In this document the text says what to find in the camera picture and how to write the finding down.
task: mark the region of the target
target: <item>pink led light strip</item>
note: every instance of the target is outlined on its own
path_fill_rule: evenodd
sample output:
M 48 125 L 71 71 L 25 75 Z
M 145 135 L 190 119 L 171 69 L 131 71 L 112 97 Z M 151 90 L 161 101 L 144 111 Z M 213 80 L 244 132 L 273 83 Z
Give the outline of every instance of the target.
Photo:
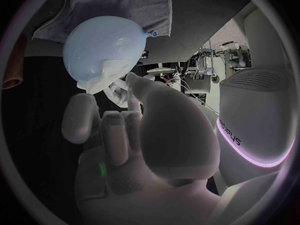
M 278 161 L 276 162 L 272 162 L 272 163 L 261 163 L 261 162 L 258 162 L 258 161 L 255 161 L 253 160 L 252 158 L 248 157 L 246 154 L 244 154 L 242 151 L 240 151 L 234 144 L 233 142 L 227 137 L 226 133 L 224 132 L 224 130 L 222 129 L 221 127 L 221 123 L 220 123 L 220 119 L 218 118 L 217 121 L 216 121 L 216 125 L 217 125 L 217 128 L 219 129 L 219 131 L 221 132 L 221 134 L 223 135 L 223 137 L 226 139 L 226 141 L 232 146 L 232 148 L 239 154 L 241 155 L 244 159 L 246 159 L 247 161 L 249 161 L 250 163 L 256 165 L 256 166 L 259 166 L 259 167 L 263 167 L 263 168 L 272 168 L 272 167 L 275 167 L 279 164 L 281 164 L 289 155 L 293 145 L 294 145 L 294 142 L 295 142 L 295 139 L 293 140 L 290 148 L 288 149 L 288 151 L 286 152 L 286 154 L 281 158 L 279 159 Z

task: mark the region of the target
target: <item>cable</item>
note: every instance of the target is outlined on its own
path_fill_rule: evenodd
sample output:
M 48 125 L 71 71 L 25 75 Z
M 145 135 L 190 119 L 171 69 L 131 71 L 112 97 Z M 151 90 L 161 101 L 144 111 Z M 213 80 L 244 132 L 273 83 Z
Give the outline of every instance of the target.
M 202 101 L 201 99 L 199 99 L 190 89 L 188 89 L 186 86 L 183 86 L 182 84 L 180 83 L 177 83 L 177 82 L 170 82 L 170 83 L 166 83 L 167 85 L 169 84 L 178 84 L 180 86 L 182 86 L 183 88 L 185 88 L 186 90 L 188 90 L 190 92 L 190 94 L 192 94 L 192 96 L 197 99 L 199 102 L 201 102 L 203 105 L 206 105 L 210 110 L 212 110 L 214 113 L 216 113 L 217 115 L 220 115 L 219 112 L 215 111 L 214 109 L 212 109 L 211 106 L 209 106 L 207 103 L 205 103 L 204 101 Z

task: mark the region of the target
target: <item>gray cloth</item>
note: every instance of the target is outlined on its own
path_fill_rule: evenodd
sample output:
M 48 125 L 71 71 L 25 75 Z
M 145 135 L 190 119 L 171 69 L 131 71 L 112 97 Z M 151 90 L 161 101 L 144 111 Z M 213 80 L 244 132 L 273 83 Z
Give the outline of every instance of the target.
M 65 0 L 61 11 L 38 28 L 33 38 L 64 43 L 71 31 L 82 22 L 100 16 L 130 19 L 145 31 L 156 30 L 159 36 L 171 34 L 171 0 Z

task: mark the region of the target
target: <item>green light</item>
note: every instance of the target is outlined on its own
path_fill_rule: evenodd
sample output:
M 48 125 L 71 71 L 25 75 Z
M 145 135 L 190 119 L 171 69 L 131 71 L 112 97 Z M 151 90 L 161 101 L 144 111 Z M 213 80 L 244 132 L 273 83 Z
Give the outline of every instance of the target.
M 101 178 L 106 178 L 107 173 L 106 173 L 105 163 L 104 162 L 98 163 L 98 166 L 101 172 Z

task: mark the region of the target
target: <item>balloon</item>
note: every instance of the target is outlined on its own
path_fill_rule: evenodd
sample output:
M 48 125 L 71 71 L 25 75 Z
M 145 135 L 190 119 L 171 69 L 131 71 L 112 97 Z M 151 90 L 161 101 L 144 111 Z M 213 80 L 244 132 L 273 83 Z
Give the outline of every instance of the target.
M 137 23 L 117 16 L 99 16 L 84 21 L 68 36 L 63 61 L 77 86 L 95 94 L 125 76 L 137 64 L 147 37 Z

